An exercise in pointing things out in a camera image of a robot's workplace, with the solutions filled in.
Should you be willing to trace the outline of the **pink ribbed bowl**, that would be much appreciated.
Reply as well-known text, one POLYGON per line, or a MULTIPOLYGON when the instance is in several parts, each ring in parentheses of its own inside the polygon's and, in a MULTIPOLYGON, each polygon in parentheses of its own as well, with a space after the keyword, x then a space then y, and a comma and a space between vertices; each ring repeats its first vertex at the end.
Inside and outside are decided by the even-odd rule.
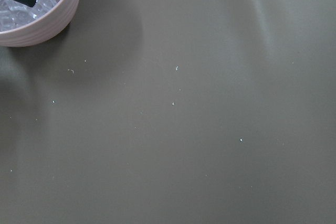
POLYGON ((1 46, 33 46, 55 37, 71 22, 78 4, 79 0, 60 0, 41 18, 27 25, 2 31, 1 46))

